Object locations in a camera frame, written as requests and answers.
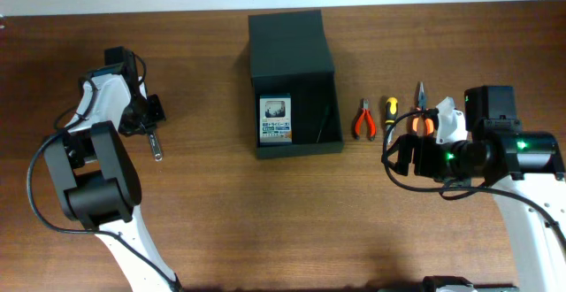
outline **green light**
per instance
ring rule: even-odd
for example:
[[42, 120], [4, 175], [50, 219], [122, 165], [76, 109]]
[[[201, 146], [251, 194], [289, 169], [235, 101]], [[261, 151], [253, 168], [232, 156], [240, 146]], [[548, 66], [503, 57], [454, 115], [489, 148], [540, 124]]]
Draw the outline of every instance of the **green light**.
[[526, 142], [523, 141], [519, 141], [516, 143], [516, 146], [520, 149], [520, 150], [524, 150], [525, 148], [527, 148], [529, 145]]

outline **wooden table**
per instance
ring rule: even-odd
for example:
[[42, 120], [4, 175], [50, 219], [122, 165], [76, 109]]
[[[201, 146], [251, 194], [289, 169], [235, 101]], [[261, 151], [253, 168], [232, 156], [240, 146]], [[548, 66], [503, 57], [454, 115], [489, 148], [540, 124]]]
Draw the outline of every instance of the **wooden table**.
[[[566, 2], [323, 9], [344, 151], [260, 161], [247, 17], [265, 12], [275, 11], [7, 19], [0, 30], [0, 290], [129, 289], [94, 236], [43, 227], [24, 185], [53, 119], [80, 100], [78, 77], [119, 45], [145, 58], [149, 92], [167, 114], [158, 129], [162, 162], [146, 137], [123, 141], [140, 175], [146, 224], [185, 287], [384, 286], [434, 274], [517, 284], [490, 196], [450, 203], [399, 189], [379, 163], [381, 142], [357, 142], [348, 132], [362, 97], [379, 119], [384, 96], [407, 111], [418, 81], [431, 105], [452, 96], [460, 107], [467, 88], [509, 84], [524, 127], [566, 145]], [[80, 226], [63, 216], [43, 161], [34, 193], [50, 220]]]

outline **pliers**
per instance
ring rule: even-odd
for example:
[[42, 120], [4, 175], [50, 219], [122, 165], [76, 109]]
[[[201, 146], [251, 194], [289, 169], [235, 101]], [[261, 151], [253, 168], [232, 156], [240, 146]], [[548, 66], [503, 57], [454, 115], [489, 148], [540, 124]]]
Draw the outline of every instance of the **pliers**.
[[[418, 95], [417, 95], [417, 111], [426, 111], [426, 94], [425, 94], [425, 85], [423, 82], [420, 82], [418, 87]], [[411, 123], [411, 133], [418, 134], [418, 121], [420, 119], [424, 120], [424, 135], [428, 136], [434, 133], [434, 122], [430, 117], [427, 117], [424, 114], [420, 114], [413, 118], [413, 122]]]
[[362, 100], [362, 107], [360, 107], [360, 109], [362, 112], [354, 125], [354, 137], [357, 140], [360, 139], [360, 129], [362, 128], [363, 119], [365, 119], [368, 122], [368, 129], [370, 129], [370, 141], [373, 141], [377, 130], [370, 113], [370, 102], [366, 98]]

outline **open box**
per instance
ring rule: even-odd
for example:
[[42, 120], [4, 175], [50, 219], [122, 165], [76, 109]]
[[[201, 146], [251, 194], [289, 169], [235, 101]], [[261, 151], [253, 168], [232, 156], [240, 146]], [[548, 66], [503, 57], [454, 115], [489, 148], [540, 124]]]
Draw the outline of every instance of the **open box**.
[[[256, 99], [258, 158], [341, 152], [344, 140], [334, 65], [320, 11], [249, 16], [250, 72]], [[292, 144], [260, 144], [259, 98], [291, 96]], [[325, 110], [330, 114], [317, 142]]]

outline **box lid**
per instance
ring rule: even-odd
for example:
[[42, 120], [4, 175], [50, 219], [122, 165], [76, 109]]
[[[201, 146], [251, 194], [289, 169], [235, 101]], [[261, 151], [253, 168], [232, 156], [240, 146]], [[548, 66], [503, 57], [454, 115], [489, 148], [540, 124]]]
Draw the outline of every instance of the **box lid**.
[[333, 73], [320, 10], [249, 16], [251, 77]]

